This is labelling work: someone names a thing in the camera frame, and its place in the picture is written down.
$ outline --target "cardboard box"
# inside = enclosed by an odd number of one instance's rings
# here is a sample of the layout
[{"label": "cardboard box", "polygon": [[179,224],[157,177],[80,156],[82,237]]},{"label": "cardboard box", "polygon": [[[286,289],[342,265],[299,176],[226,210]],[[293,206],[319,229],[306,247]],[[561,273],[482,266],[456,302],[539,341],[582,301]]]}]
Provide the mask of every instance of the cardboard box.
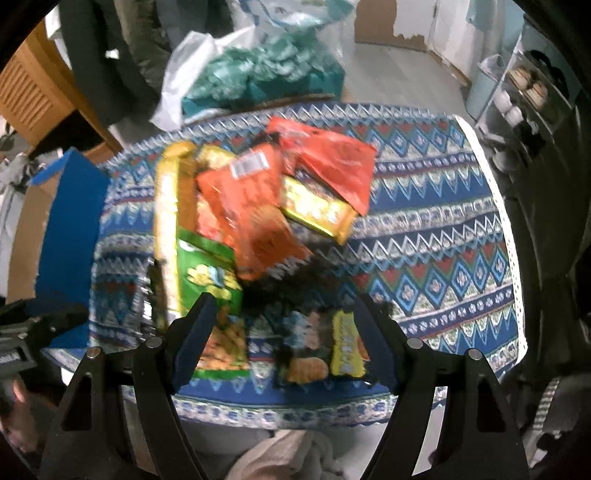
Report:
[{"label": "cardboard box", "polygon": [[109,177],[74,148],[31,180],[12,246],[7,303],[36,297],[88,306],[108,185]]}]

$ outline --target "orange snack bag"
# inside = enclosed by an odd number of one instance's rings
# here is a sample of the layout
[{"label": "orange snack bag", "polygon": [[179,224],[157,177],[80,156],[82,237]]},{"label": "orange snack bag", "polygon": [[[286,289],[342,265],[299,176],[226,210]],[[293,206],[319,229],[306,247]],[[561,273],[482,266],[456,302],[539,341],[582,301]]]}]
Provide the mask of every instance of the orange snack bag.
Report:
[{"label": "orange snack bag", "polygon": [[284,171],[293,175],[302,167],[328,184],[361,215],[369,210],[376,149],[346,135],[273,117],[266,132],[279,133],[280,146],[289,161]]},{"label": "orange snack bag", "polygon": [[230,235],[222,233],[219,222],[212,212],[212,208],[203,198],[202,193],[197,194],[197,222],[195,232],[205,238],[234,248],[234,239]]},{"label": "orange snack bag", "polygon": [[243,280],[256,280],[288,257],[311,255],[279,209],[282,168],[279,149],[260,144],[230,165],[197,177],[221,230],[234,239],[237,275]]}]

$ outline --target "white wall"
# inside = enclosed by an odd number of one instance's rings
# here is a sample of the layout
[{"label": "white wall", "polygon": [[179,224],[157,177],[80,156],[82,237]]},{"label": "white wall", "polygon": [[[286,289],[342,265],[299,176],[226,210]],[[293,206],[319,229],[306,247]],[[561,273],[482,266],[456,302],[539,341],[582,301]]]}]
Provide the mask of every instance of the white wall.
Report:
[{"label": "white wall", "polygon": [[437,0],[398,0],[394,36],[402,35],[410,39],[415,35],[422,35],[425,42],[428,42],[436,2]]},{"label": "white wall", "polygon": [[[468,78],[474,79],[481,60],[484,33],[466,20],[470,0],[438,0],[437,5],[437,18],[428,46]],[[523,27],[523,10],[512,0],[504,0],[504,8],[502,44],[504,49],[511,51]]]},{"label": "white wall", "polygon": [[466,21],[470,0],[439,0],[429,47],[466,77],[476,73],[484,34]]}]

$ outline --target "barcode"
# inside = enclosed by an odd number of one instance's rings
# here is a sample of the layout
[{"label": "barcode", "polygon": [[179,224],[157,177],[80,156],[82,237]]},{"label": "barcode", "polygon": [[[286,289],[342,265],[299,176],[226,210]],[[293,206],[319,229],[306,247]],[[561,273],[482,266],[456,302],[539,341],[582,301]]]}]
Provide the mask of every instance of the barcode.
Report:
[{"label": "barcode", "polygon": [[248,153],[230,164],[232,177],[235,180],[266,168],[269,168],[269,162],[262,152]]}]

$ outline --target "table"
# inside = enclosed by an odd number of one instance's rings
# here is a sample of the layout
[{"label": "table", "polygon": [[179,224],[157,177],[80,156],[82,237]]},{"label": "table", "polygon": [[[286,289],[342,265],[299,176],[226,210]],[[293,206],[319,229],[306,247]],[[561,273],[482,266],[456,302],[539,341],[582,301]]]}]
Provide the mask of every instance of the table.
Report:
[{"label": "table", "polygon": [[[315,301],[343,305],[359,291],[390,301],[408,336],[432,348],[478,348],[497,376],[527,350],[519,267],[502,197],[472,128],[454,116],[377,104],[316,102],[204,121],[145,140],[105,163],[112,178],[100,219],[90,294],[91,344],[135,346],[138,285],[153,254],[154,166],[178,140],[239,151],[273,115],[360,138],[378,149],[368,216],[347,245],[302,226],[299,240],[332,265],[337,287],[307,286]],[[55,350],[75,369],[83,350]],[[273,388],[274,369],[251,376],[193,380],[174,399],[185,419],[265,429],[300,429],[387,421],[395,397],[381,385],[327,379]],[[434,406],[446,390],[434,392]],[[126,388],[125,395],[133,398]]]}]

